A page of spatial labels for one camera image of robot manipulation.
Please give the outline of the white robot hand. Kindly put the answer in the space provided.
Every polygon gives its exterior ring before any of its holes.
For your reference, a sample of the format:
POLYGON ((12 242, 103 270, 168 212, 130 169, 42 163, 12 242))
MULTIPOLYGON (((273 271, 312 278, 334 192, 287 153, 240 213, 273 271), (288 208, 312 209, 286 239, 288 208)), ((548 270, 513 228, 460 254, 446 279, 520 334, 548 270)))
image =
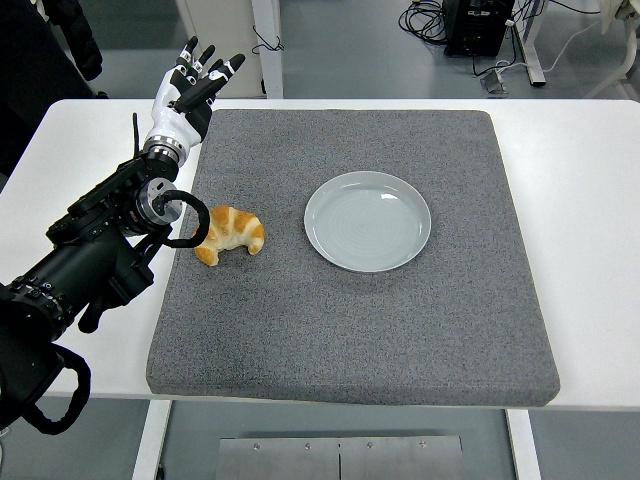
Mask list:
POLYGON ((229 60, 218 59, 207 66, 215 47, 210 45, 196 56, 197 44, 198 38, 191 37, 173 67, 164 74, 152 106, 153 128, 147 135, 149 140, 167 137, 185 150, 201 143, 218 93, 245 62, 245 55, 238 53, 229 60))

